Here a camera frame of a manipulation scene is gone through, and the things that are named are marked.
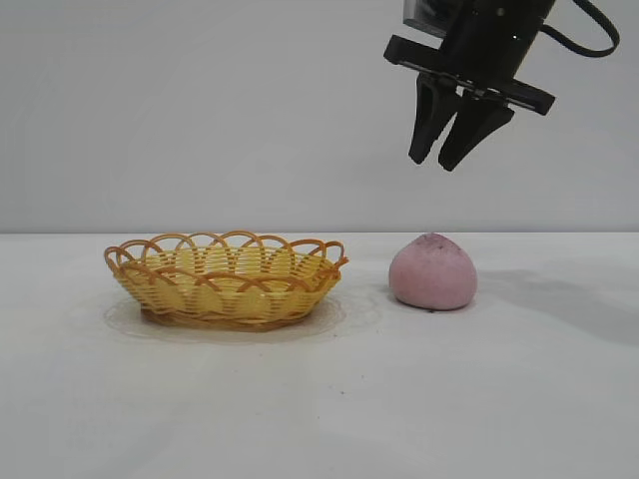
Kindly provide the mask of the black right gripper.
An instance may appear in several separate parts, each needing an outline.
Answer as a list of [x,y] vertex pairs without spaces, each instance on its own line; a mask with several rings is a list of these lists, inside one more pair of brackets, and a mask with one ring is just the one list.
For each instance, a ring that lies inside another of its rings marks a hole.
[[406,1],[403,23],[441,40],[434,49],[393,35],[383,57],[419,72],[409,157],[421,165],[456,114],[438,162],[448,172],[485,138],[508,124],[514,111],[488,95],[540,115],[555,98],[515,79],[523,59],[554,5],[552,1]]

